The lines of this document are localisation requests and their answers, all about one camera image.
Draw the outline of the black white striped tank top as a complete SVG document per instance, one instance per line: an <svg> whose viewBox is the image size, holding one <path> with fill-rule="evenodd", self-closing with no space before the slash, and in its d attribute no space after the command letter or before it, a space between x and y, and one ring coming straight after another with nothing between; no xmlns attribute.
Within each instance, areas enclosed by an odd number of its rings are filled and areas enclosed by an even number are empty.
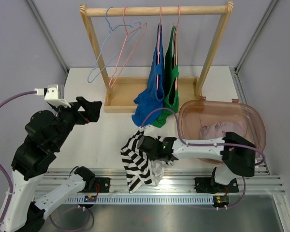
<svg viewBox="0 0 290 232"><path fill-rule="evenodd" d="M165 168L174 165L174 162L151 161L146 153L138 150L137 144L142 136L143 133L139 128L120 150L130 194L142 185L157 186L164 176Z"/></svg>

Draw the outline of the light blue wire hanger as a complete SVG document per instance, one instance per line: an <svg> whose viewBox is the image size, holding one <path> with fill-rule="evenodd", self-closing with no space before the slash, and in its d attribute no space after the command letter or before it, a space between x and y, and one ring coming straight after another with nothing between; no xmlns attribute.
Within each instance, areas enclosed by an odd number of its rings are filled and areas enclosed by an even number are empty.
<svg viewBox="0 0 290 232"><path fill-rule="evenodd" d="M107 43L107 41L111 38L112 32L116 31L118 28L124 28L124 27L125 27L124 24L119 24L119 25L117 25L117 26L115 26L115 27L112 27L112 25L111 25L111 23L110 23L110 21L109 21L109 19L108 19L108 16L107 16L108 11L109 11L111 8L113 8L113 7L109 7L109 8L107 8L106 13L105 13L105 15L104 15L104 19L105 19L105 21L106 21L107 24L108 24L108 31L109 31L109 33L108 33L108 36L105 38L105 40L104 40L103 43L102 43L102 46L101 46L101 49L100 49L100 52L99 52L98 58L96 58L96 66L95 66L94 68L92 68L92 70L90 71L90 73L89 73L89 75L88 75L88 77L87 77L87 82L88 82L89 84L91 84L91 83L92 83L92 82L93 82L93 81L94 81L94 80L95 80L95 79L96 79L96 78L97 78L97 77L102 73L102 71L106 71L106 67L109 65L109 63L110 63L111 61L113 61L113 59L114 59L114 58L119 54L119 52L121 51L121 49L117 50L117 52L113 55L113 57L111 57L111 58L109 59L109 61L108 61L106 64L104 64L104 65L102 66L102 68L99 68L99 69L100 69L99 73L97 73L97 74L95 75L95 77L93 77L92 79L90 79L90 77L91 77L93 71L96 70L96 69L98 68L98 59L99 59L99 58L102 58L102 52L103 52L103 49L104 49L105 44ZM138 28L135 28L135 30L132 31L131 38L132 38L132 37L137 33L137 31L139 30L139 27L141 26L141 22L138 21L138 22L135 22L134 24L128 24L128 25L127 25L127 27L128 27L128 28L131 28L131 29L134 28L135 26L138 26ZM124 42L124 45L126 45L126 43L128 43L129 40L130 40L131 38L129 38L126 42Z"/></svg>

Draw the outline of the blue tank top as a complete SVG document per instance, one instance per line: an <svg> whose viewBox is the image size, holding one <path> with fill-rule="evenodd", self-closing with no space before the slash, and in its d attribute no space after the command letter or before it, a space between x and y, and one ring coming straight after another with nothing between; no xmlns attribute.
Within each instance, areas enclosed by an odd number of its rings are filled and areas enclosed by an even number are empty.
<svg viewBox="0 0 290 232"><path fill-rule="evenodd" d="M159 110L152 113L152 115L150 116L148 115L153 110L163 107L163 102L164 102L164 97L165 97L165 94L164 94L164 81L165 81L164 52L161 55L161 58L163 59L162 76L159 81L159 89L156 90L156 78L157 78L157 74L160 74L160 68L157 65L157 41L158 41L158 35L156 39L156 46L153 53L151 69L148 76L147 87L143 92L141 92L134 99L134 103L137 104L137 108L136 108L135 114L133 114L131 118L134 124L138 127L141 126L141 124L144 121L146 124L152 124L162 113L162 111Z"/></svg>

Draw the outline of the mauve pink tank top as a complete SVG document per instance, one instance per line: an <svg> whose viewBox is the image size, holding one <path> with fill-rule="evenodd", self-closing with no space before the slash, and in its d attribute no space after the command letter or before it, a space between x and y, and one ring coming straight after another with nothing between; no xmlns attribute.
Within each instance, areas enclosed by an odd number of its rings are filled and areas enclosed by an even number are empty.
<svg viewBox="0 0 290 232"><path fill-rule="evenodd" d="M240 121L215 123L210 126L202 126L200 129L200 139L209 140L225 137L227 132L234 132L242 137L246 134L246 127Z"/></svg>

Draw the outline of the pink hanger of striped top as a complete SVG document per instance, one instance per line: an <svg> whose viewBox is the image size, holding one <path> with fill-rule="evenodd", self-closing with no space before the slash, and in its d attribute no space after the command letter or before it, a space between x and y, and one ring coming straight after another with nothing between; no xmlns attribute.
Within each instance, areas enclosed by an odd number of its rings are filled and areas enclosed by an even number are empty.
<svg viewBox="0 0 290 232"><path fill-rule="evenodd" d="M137 48L138 44L140 43L141 39L143 38L143 36L144 36L144 34L145 34L146 30L147 30L147 23L146 22L141 23L141 22L138 21L138 22L136 22L134 24L127 24L126 23L125 17L126 17L126 11L127 11L128 8L129 8L128 6L125 6L124 10L123 10L123 13L122 13L123 27L124 27L124 30L125 30L125 39L123 41L122 47L121 47L121 49L119 51L119 54L118 54L118 59L117 59L117 62L116 62L115 71L112 74L112 76L110 78L110 81L109 81L108 87L110 89L112 89L113 86L115 85L117 79L119 78L120 74L122 73L122 71L126 67L128 61L130 60L132 54L134 53L135 49ZM133 49L131 50L131 52L127 56L126 60L124 61L123 65L120 66L120 69L119 69L119 63L122 60L122 55L123 55L123 52L124 52L124 50L126 48L127 43L140 30L143 31L141 36L140 36L140 38L138 39L138 41L136 42L135 46L133 47Z"/></svg>

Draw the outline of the pink hanger of blue top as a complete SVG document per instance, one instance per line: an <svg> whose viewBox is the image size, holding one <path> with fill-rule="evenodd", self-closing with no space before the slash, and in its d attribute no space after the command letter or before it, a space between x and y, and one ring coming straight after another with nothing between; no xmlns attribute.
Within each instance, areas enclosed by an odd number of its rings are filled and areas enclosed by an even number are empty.
<svg viewBox="0 0 290 232"><path fill-rule="evenodd" d="M160 68L160 74L157 74L156 78L156 90L159 89L159 81L162 76L162 61L161 55L163 54L163 46L162 44L162 6L159 8L160 17L159 17L159 24L158 24L158 41L157 41L157 65Z"/></svg>

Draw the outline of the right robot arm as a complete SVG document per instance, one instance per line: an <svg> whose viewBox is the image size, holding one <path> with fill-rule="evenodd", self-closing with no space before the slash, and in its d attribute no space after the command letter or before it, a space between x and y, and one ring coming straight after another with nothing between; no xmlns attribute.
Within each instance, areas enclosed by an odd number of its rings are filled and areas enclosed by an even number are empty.
<svg viewBox="0 0 290 232"><path fill-rule="evenodd" d="M253 177L255 173L255 145L234 132L209 140L182 140L166 137L162 141L142 136L137 148L150 160L175 161L198 158L219 161L210 178L195 181L197 193L231 192L233 180Z"/></svg>

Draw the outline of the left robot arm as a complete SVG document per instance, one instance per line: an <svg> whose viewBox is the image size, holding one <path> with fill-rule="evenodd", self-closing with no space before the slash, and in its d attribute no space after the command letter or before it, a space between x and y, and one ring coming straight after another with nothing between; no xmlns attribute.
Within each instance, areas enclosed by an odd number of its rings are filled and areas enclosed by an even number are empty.
<svg viewBox="0 0 290 232"><path fill-rule="evenodd" d="M25 126L27 136L16 150L11 164L13 180L0 210L0 231L37 232L50 214L71 195L94 189L95 174L81 166L58 188L33 200L39 182L73 127L97 122L101 107L101 101L89 102L76 97L68 108L55 107L57 115L43 110L31 117Z"/></svg>

